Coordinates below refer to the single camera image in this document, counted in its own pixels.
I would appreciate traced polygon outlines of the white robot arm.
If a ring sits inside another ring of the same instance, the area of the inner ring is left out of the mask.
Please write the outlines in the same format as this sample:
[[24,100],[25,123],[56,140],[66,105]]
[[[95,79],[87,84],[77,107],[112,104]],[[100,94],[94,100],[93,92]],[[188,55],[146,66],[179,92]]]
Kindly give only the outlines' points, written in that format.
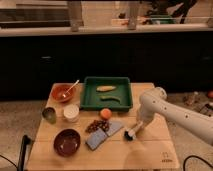
[[166,98],[166,91],[161,87],[146,90],[140,95],[137,130],[148,126],[154,114],[158,113],[213,146],[213,117],[171,104]]

